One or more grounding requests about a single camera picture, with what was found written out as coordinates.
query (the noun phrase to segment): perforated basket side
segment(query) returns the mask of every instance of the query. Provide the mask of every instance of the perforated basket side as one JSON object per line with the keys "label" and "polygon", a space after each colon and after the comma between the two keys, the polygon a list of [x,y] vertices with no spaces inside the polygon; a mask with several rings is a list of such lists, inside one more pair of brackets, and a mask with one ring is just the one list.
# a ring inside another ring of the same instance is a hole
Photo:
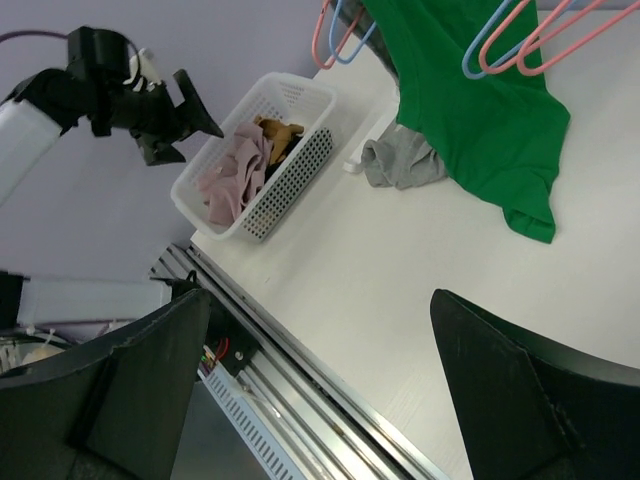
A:
{"label": "perforated basket side", "polygon": [[262,241],[291,207],[300,193],[331,156],[333,136],[328,128],[317,130],[260,201],[251,206],[242,222],[245,238]]}
{"label": "perforated basket side", "polygon": [[284,101],[299,123],[311,125],[318,118],[318,112],[324,112],[333,101],[333,95],[318,85],[304,85],[299,79],[281,77],[278,81]]}

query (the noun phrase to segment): red wire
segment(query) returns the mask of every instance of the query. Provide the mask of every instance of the red wire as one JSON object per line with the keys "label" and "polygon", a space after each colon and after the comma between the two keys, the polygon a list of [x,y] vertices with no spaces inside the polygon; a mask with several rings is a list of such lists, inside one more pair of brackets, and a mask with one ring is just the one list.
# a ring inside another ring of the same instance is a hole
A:
{"label": "red wire", "polygon": [[224,349],[222,351],[222,353],[218,353],[220,351],[220,347],[222,346],[222,341],[220,341],[220,345],[218,345],[218,348],[216,349],[216,360],[220,361],[224,358],[224,356],[227,354],[227,352],[229,351],[229,338],[225,338],[224,339]]}

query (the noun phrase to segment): black cable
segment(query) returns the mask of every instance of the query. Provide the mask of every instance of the black cable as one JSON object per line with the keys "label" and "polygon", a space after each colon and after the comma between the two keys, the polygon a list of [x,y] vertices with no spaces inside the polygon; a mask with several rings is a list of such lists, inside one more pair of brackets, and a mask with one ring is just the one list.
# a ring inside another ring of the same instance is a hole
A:
{"label": "black cable", "polygon": [[191,270],[191,271],[187,274],[187,278],[185,278],[185,280],[186,280],[187,282],[198,283],[198,272],[196,272],[195,270]]}
{"label": "black cable", "polygon": [[130,84],[131,89],[133,90],[136,87],[136,85],[138,85],[138,82],[140,82],[140,79],[142,78],[142,64],[140,63],[140,50],[138,49],[138,47],[136,47],[136,44],[133,43],[128,37],[126,37],[125,35],[122,35],[122,36],[127,41],[129,46],[133,48],[133,51],[135,52],[135,55],[136,55],[136,74],[133,76],[133,80],[131,81],[131,84]]}
{"label": "black cable", "polygon": [[64,33],[52,32],[51,30],[14,30],[0,35],[0,43],[17,37],[52,37],[59,38],[61,40],[67,39],[67,36]]}

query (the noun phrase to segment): brown cloth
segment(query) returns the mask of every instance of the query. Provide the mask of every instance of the brown cloth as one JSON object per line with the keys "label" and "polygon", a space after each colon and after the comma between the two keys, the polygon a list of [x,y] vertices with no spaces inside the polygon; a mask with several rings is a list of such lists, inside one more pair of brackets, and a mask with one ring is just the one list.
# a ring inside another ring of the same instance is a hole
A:
{"label": "brown cloth", "polygon": [[273,150],[269,158],[269,165],[277,165],[287,158],[285,149],[287,145],[296,137],[304,132],[304,127],[292,123],[285,125],[280,120],[273,118],[263,118],[258,115],[253,123],[262,128],[262,134],[267,140],[273,141]]}

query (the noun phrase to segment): white tabletop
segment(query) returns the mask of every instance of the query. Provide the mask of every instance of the white tabletop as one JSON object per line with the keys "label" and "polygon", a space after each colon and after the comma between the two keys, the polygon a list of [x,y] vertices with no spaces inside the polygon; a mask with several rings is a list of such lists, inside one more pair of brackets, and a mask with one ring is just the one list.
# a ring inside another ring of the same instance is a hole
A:
{"label": "white tabletop", "polygon": [[[545,57],[610,15],[591,14]],[[640,368],[639,31],[634,13],[547,74],[572,113],[552,245],[513,233],[451,180],[398,192],[342,171],[393,87],[370,51],[318,74],[344,94],[351,140],[280,227],[258,246],[193,241],[451,478],[471,478],[429,319],[436,288]]]}

